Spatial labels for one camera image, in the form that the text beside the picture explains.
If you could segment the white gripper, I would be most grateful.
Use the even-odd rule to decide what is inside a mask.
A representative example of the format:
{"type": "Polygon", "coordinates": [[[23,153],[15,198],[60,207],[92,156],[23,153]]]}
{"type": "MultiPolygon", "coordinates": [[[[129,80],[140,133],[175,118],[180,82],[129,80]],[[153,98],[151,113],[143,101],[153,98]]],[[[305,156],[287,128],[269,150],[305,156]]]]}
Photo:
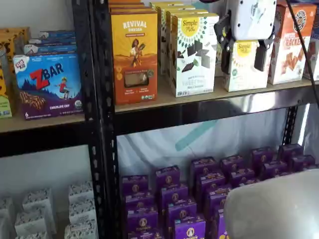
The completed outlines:
{"type": "Polygon", "coordinates": [[[275,0],[228,0],[226,14],[214,25],[222,49],[221,70],[229,74],[230,54],[235,41],[258,40],[255,69],[265,70],[267,51],[275,39],[275,0]]]}

